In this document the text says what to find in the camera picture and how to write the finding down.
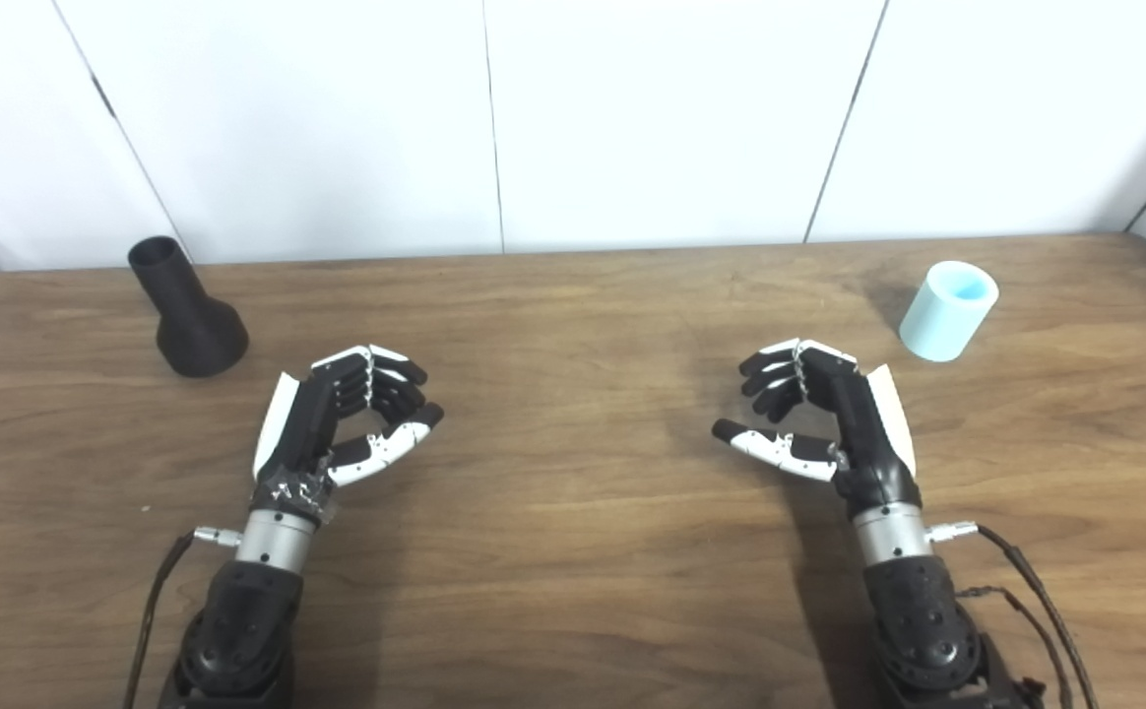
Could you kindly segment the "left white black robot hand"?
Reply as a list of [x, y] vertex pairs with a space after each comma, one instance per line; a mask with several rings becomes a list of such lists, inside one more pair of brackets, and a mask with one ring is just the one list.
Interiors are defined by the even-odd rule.
[[423, 368], [376, 345], [317, 360], [303, 380], [280, 375], [256, 447], [250, 509], [315, 528], [329, 522], [336, 489], [392, 467], [442, 422], [424, 383]]

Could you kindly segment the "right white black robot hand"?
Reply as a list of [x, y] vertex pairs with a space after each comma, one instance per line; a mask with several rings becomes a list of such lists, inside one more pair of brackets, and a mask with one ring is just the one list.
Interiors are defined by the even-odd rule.
[[796, 407], [810, 404], [833, 415], [839, 436], [754, 430], [719, 419], [714, 438], [776, 470], [833, 485], [851, 519], [889, 504], [923, 507], [915, 440], [888, 367], [864, 373], [850, 354], [793, 338], [754, 352], [738, 371], [740, 394], [752, 400], [754, 413], [780, 423]]

